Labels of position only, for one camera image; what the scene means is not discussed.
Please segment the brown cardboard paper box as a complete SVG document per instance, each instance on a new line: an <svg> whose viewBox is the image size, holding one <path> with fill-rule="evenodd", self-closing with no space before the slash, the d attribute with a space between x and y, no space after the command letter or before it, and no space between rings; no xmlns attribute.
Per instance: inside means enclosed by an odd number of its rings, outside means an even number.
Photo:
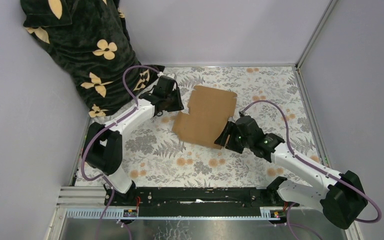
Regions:
<svg viewBox="0 0 384 240"><path fill-rule="evenodd" d="M177 114L172 132L181 141L220 150L222 147L215 141L235 114L237 96L233 91L194 86L188 113Z"/></svg>

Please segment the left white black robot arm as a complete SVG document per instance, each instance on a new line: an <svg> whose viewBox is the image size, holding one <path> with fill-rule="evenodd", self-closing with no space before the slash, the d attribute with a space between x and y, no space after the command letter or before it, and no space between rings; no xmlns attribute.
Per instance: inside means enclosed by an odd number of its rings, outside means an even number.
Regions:
<svg viewBox="0 0 384 240"><path fill-rule="evenodd" d="M163 112L183 109L176 80L165 75L159 77L149 91L138 96L137 104L123 112L120 118L105 124L94 122L89 126L81 164L97 169L108 185L117 191L115 197L122 205L132 204L135 184L122 168L125 143L142 123Z"/></svg>

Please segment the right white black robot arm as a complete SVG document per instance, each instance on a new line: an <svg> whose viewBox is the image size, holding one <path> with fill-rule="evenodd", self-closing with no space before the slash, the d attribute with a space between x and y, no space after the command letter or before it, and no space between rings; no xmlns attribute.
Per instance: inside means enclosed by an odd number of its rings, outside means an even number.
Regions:
<svg viewBox="0 0 384 240"><path fill-rule="evenodd" d="M295 173L306 185L277 177L267 186L267 201L279 206L284 201L315 209L336 227L346 230L367 206L368 201L349 188L363 192L360 178L352 171L341 173L317 162L302 162L305 156L293 153L283 138L264 133L249 115L236 122L228 121L214 144L236 153L249 149L256 157Z"/></svg>

